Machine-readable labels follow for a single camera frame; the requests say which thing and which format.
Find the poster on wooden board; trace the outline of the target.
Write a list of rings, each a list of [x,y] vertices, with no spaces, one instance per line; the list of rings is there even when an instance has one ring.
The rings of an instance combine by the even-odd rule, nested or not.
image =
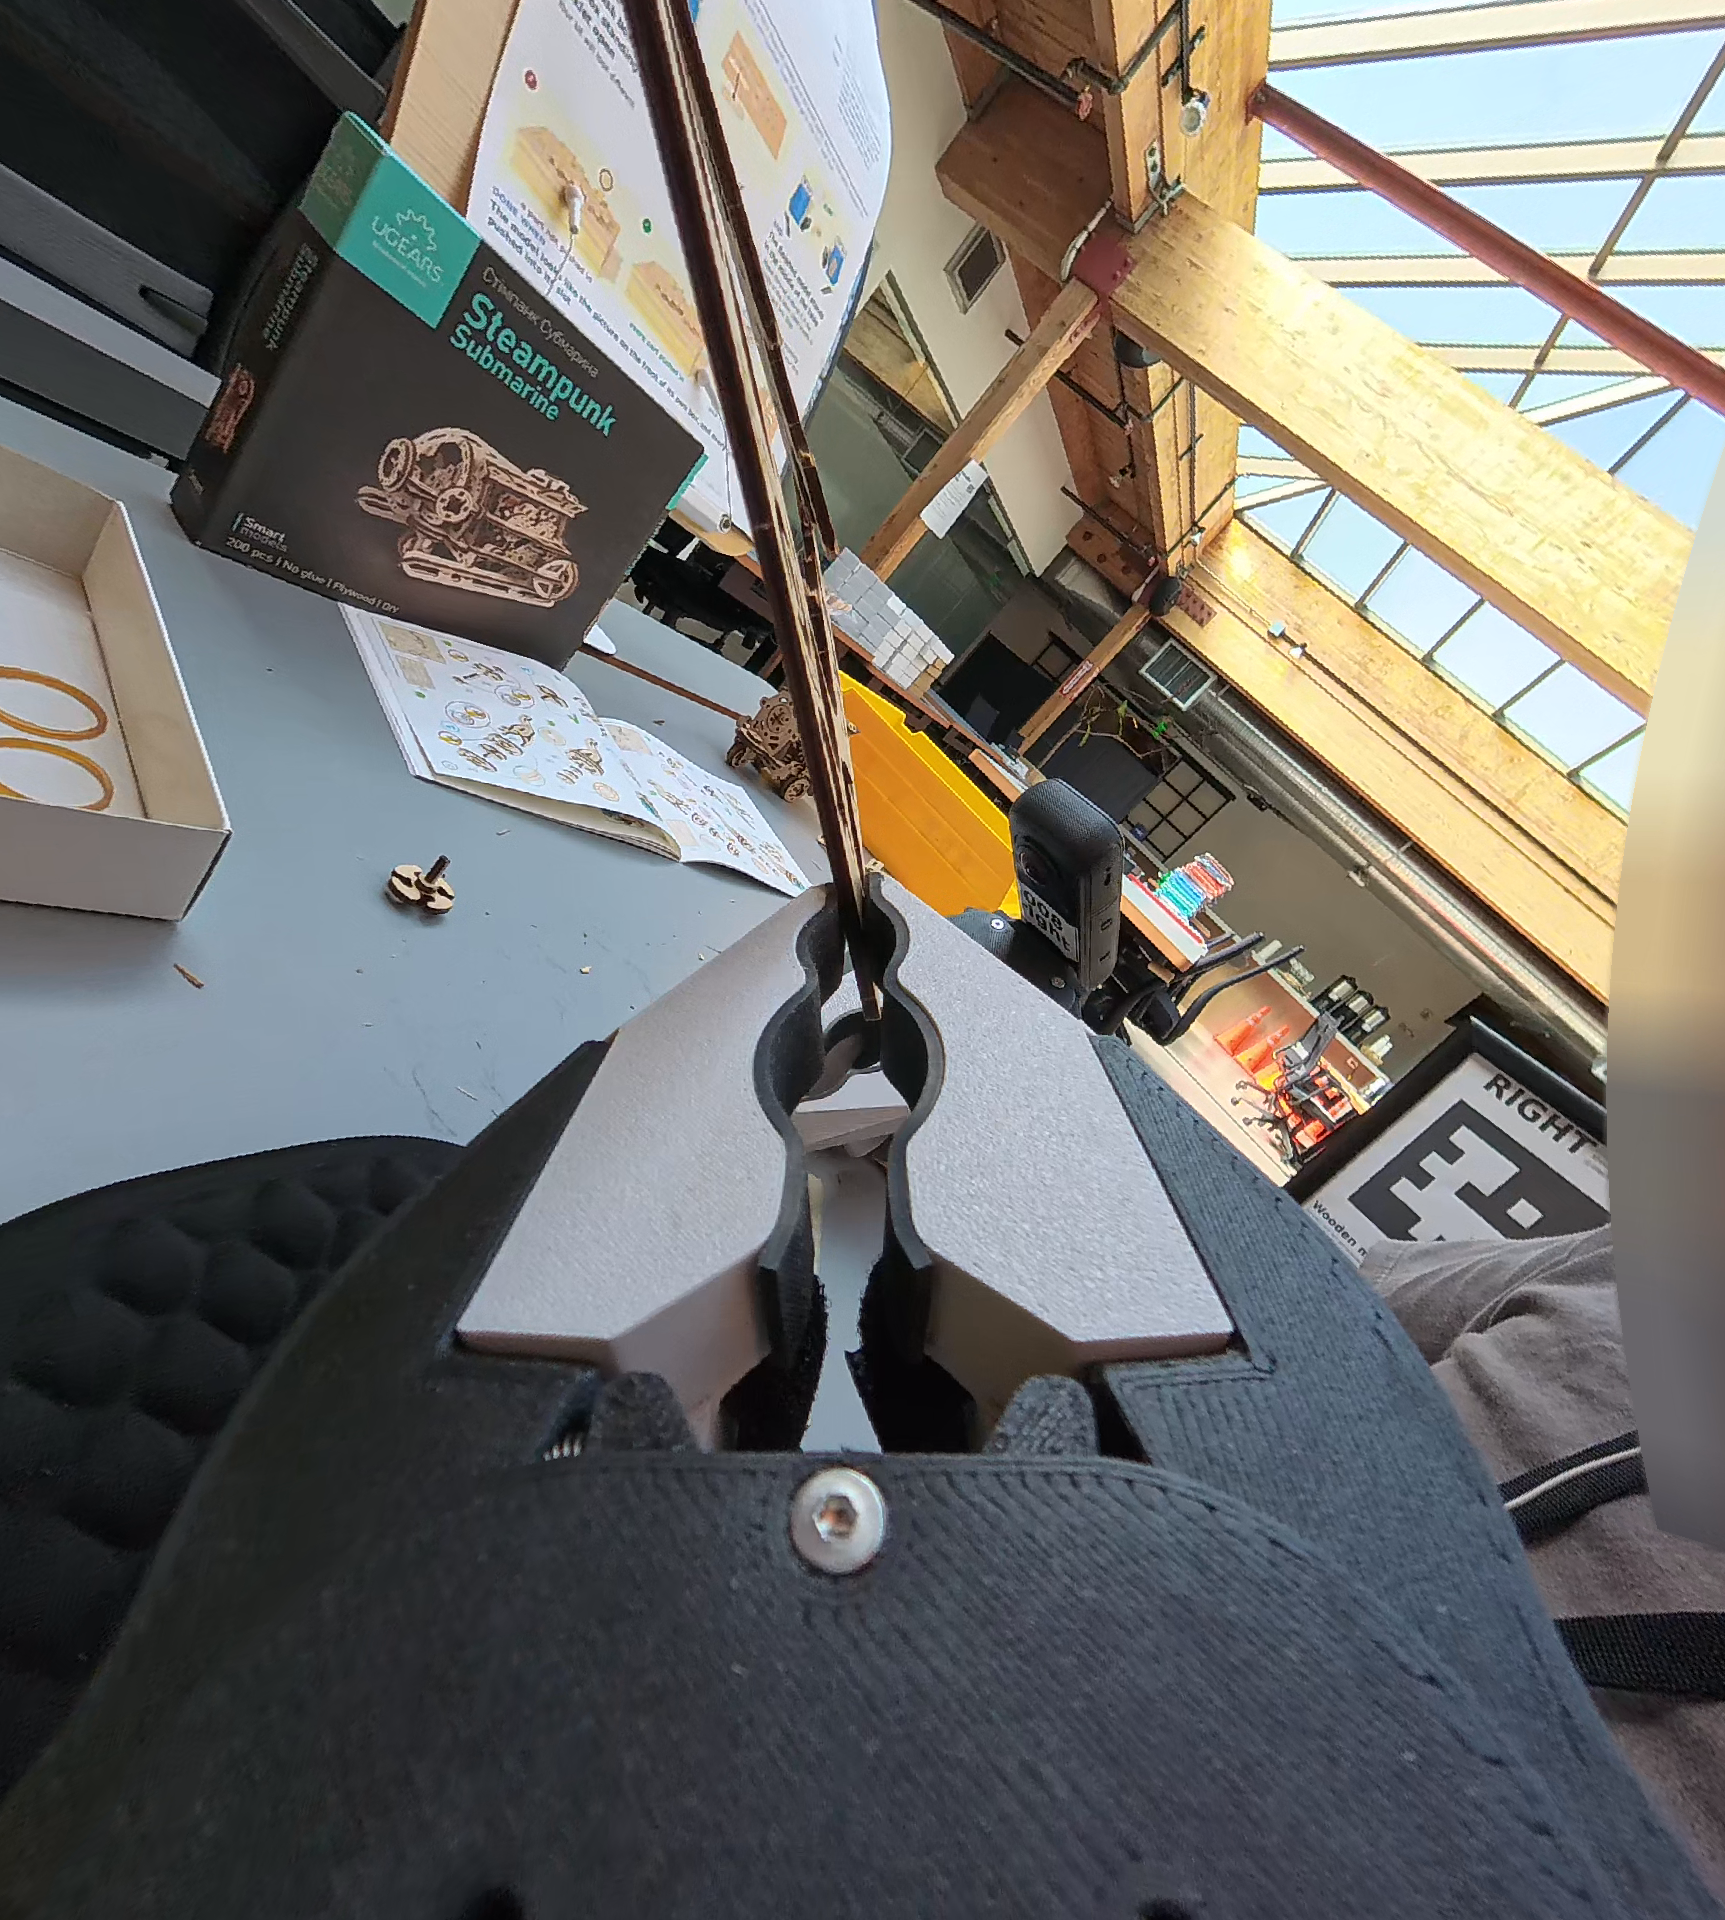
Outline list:
[[[874,7],[689,3],[803,417],[865,293],[891,172]],[[746,551],[706,346],[621,3],[385,4],[383,134],[705,446],[679,519]]]

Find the laser-cut wooden parts sheet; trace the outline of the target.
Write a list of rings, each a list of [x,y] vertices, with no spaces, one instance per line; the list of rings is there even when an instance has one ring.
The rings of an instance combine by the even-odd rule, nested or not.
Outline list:
[[[862,1014],[880,1017],[866,850],[824,604],[832,522],[779,344],[761,248],[685,4],[627,3],[727,445],[790,693]]]

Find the silver ventilation duct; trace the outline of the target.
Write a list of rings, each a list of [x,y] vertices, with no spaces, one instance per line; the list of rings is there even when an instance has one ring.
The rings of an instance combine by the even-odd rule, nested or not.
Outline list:
[[[1518,926],[1232,693],[1206,695],[1190,714],[1204,757],[1254,805],[1285,819],[1450,955],[1513,1020],[1585,1058],[1590,1079],[1604,1077],[1607,1006]]]

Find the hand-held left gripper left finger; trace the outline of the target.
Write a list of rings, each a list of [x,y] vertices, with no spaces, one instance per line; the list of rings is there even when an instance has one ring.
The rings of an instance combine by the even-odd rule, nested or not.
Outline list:
[[[844,977],[813,887],[612,1036],[457,1334],[664,1380],[703,1446],[796,1450],[826,1355],[795,1111]]]

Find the black model kit box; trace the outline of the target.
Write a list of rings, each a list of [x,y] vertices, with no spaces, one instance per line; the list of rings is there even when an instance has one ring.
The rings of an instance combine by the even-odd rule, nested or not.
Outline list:
[[[703,464],[345,112],[272,230],[170,509],[211,555],[559,669]]]

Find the stack of small white boxes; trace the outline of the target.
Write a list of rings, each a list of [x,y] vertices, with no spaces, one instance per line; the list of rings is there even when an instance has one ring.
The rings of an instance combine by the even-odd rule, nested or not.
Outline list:
[[[951,649],[848,547],[823,568],[823,588],[834,637],[876,682],[919,699],[935,691]]]

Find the white cardboard tray box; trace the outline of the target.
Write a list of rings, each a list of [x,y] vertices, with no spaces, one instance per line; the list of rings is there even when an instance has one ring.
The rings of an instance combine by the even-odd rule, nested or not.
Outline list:
[[[231,836],[127,510],[0,445],[0,551],[84,588],[139,814],[0,798],[0,903],[176,922]]]

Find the illustrated instruction booklet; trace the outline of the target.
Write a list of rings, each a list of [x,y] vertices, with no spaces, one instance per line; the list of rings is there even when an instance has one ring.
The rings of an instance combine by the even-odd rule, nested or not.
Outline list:
[[[356,609],[345,620],[415,776],[787,899],[808,889],[743,786],[597,716],[568,677]]]

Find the group of tan rubber bands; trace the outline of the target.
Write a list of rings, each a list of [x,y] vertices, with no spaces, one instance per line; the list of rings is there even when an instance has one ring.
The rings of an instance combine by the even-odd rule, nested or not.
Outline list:
[[[116,714],[80,582],[0,551],[0,800],[137,817]]]

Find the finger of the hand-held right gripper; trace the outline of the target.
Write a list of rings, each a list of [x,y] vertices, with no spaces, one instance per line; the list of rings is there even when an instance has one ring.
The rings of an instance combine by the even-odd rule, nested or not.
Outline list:
[[[796,1109],[796,1133],[808,1153],[868,1154],[893,1140],[908,1116],[897,1092],[828,1092]]]

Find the black quilted wrist rest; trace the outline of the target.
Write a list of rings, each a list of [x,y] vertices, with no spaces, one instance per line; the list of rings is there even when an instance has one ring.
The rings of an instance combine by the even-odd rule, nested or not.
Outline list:
[[[458,1157],[309,1142],[0,1224],[0,1801],[92,1683],[278,1343]]]

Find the row of black office chairs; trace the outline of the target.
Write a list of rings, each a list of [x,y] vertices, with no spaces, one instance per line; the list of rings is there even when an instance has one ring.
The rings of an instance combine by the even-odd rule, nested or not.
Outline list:
[[[1184,1106],[1282,1187],[1387,1090],[1296,978],[1299,949],[1220,934],[1188,964],[1131,930],[1111,978],[1082,1006]]]

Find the framed black white marker sign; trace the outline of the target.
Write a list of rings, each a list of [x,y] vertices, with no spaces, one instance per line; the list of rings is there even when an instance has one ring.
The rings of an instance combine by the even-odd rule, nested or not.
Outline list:
[[[1467,1017],[1287,1195],[1360,1264],[1387,1245],[1531,1241],[1611,1219],[1602,1105]]]

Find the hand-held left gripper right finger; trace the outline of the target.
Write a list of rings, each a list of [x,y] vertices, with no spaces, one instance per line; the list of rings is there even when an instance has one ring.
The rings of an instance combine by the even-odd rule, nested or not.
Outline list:
[[[1235,1352],[1238,1334],[1116,1083],[1135,1057],[1066,1006],[1035,926],[947,921],[870,881],[878,1061],[908,1118],[884,1153],[859,1394],[884,1453],[979,1448],[1037,1379]]]

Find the assembled wooden gear model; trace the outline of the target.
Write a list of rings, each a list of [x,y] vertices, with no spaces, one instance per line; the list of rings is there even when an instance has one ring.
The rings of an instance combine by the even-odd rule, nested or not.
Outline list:
[[[826,729],[815,711],[800,722],[792,697],[776,689],[737,720],[727,766],[749,773],[785,802],[808,802],[824,791]]]

